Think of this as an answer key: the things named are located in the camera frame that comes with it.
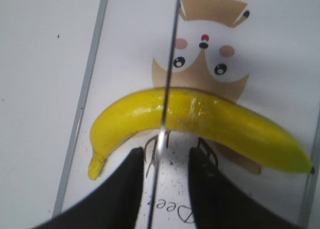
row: red nose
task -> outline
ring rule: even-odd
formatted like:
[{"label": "red nose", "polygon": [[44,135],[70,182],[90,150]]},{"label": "red nose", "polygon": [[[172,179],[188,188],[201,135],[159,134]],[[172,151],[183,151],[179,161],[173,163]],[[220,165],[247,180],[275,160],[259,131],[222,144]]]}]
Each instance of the red nose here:
[{"label": "red nose", "polygon": [[201,41],[209,41],[209,36],[207,34],[202,35]]}]

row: banana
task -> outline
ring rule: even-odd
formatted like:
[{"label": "banana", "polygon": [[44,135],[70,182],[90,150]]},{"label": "banana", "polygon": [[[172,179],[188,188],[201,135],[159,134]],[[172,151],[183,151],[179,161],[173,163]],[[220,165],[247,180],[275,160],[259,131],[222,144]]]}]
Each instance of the banana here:
[{"label": "banana", "polygon": [[[139,91],[116,101],[98,116],[90,132],[90,179],[97,179],[107,157],[127,139],[161,127],[164,96],[164,88]],[[310,173],[313,168],[301,145],[283,128],[199,90],[170,89],[166,129],[215,141],[278,171]]]}]

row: knife blade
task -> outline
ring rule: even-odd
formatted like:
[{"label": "knife blade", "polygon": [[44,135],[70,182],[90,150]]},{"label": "knife blade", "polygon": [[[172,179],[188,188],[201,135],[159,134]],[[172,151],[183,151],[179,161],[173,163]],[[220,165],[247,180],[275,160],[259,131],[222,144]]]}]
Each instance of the knife blade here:
[{"label": "knife blade", "polygon": [[149,209],[147,229],[152,228],[155,200],[156,200],[156,195],[157,195],[159,164],[160,164],[161,155],[162,155],[163,149],[165,147],[165,141],[166,141],[166,137],[165,137],[166,119],[167,119],[167,109],[168,109],[168,102],[169,102],[172,65],[173,65],[173,60],[174,60],[174,56],[175,56],[175,42],[176,42],[176,35],[177,35],[177,29],[178,29],[179,9],[180,9],[180,0],[176,0],[175,1],[174,19],[173,19],[173,28],[172,28],[172,34],[171,34],[171,44],[170,44],[170,51],[169,51],[169,60],[168,60],[168,65],[167,65],[166,82],[165,82],[165,88],[164,88],[164,102],[163,102],[163,111],[162,111],[162,116],[161,116],[161,128],[160,128],[160,132],[158,134],[158,144],[157,144],[156,152],[155,152],[155,164],[154,164],[154,174],[153,174],[153,180],[152,180],[151,205],[150,205],[150,209]]}]

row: metal strip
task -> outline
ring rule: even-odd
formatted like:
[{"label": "metal strip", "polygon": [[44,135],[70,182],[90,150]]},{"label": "metal strip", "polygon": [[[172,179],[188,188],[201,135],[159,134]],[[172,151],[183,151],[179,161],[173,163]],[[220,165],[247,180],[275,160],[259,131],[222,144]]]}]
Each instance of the metal strip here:
[{"label": "metal strip", "polygon": [[166,136],[165,136],[165,134],[166,134],[166,118],[167,118],[167,108],[168,108],[168,101],[169,101],[172,64],[173,64],[174,55],[175,55],[175,43],[176,43],[176,35],[177,35],[177,28],[178,28],[179,9],[180,9],[180,0],[176,0],[175,1],[175,11],[174,11],[172,35],[171,35],[171,45],[170,45],[170,52],[169,52],[169,60],[168,60],[168,67],[167,67],[168,71],[166,73],[164,102],[163,102],[163,111],[162,111],[162,118],[161,118],[161,129],[160,129],[160,133],[158,135],[158,144],[157,144],[157,149],[155,152],[155,164],[154,164],[154,174],[153,174],[153,181],[152,181],[151,205],[150,205],[150,209],[149,209],[147,229],[152,228],[153,215],[154,215],[154,209],[155,209],[155,200],[156,200],[156,194],[157,194],[157,185],[158,185],[159,164],[160,164],[160,159],[161,159],[162,151],[164,149],[165,140],[166,140]]},{"label": "metal strip", "polygon": [[311,161],[314,168],[314,174],[308,174],[305,181],[305,188],[303,193],[303,199],[300,208],[299,225],[302,228],[307,229],[309,226],[310,215],[312,211],[312,205],[315,198],[319,169],[320,169],[320,112],[318,116],[318,122],[316,125],[316,131],[314,136],[313,147],[311,151]]},{"label": "metal strip", "polygon": [[86,101],[88,97],[93,70],[95,67],[96,56],[97,56],[97,51],[99,47],[102,26],[103,26],[105,14],[106,14],[107,3],[108,3],[108,0],[100,0],[98,13],[95,20],[95,26],[93,30],[90,51],[89,51],[88,60],[87,60],[86,68],[84,72],[84,78],[82,82],[82,87],[80,91],[79,101],[78,101],[77,109],[74,116],[73,127],[71,131],[70,139],[69,139],[68,148],[66,151],[66,156],[64,160],[62,173],[61,173],[58,191],[55,198],[55,204],[54,204],[53,213],[52,213],[53,218],[59,215],[62,211],[62,206],[64,203],[68,179],[70,175],[70,170],[72,167],[74,153],[77,145],[79,130],[80,130],[82,118],[84,115],[84,109],[86,106]]}]

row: cartoon character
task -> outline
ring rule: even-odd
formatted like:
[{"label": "cartoon character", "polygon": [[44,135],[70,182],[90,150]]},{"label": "cartoon character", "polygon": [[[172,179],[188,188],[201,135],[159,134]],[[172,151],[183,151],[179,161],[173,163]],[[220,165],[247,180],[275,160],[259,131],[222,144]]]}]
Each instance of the cartoon character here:
[{"label": "cartoon character", "polygon": [[[246,6],[246,3],[238,0],[181,0],[179,15],[185,22],[205,20],[216,22],[229,28],[235,28],[243,23],[250,15],[250,12],[245,10]],[[187,68],[184,68],[181,71],[172,71],[171,86],[203,90],[236,103],[246,87],[249,74],[235,81],[220,81],[218,78],[226,73],[228,65],[223,63],[223,61],[217,61],[216,66],[214,67],[214,74],[217,78],[214,77],[208,68],[205,54],[205,50],[210,46],[210,38],[207,34],[200,34],[196,36],[199,38],[198,46],[200,48],[200,53],[193,64]],[[184,50],[187,45],[187,40],[183,38],[176,39],[176,50]],[[222,58],[230,58],[235,54],[235,49],[231,45],[222,45],[217,53],[219,53]],[[186,58],[183,56],[177,56],[173,61],[173,66],[176,69],[179,69],[182,68],[185,63]],[[166,83],[166,76],[167,71],[159,65],[155,58],[153,58],[152,81],[154,87],[164,87]],[[169,136],[170,131],[167,131],[167,146]],[[145,149],[153,140],[155,141],[155,150],[157,136],[148,140],[145,145]],[[260,164],[257,164],[256,162],[221,144],[216,143],[215,145],[219,152],[230,161],[254,174],[259,174],[261,172],[262,166]]]}]

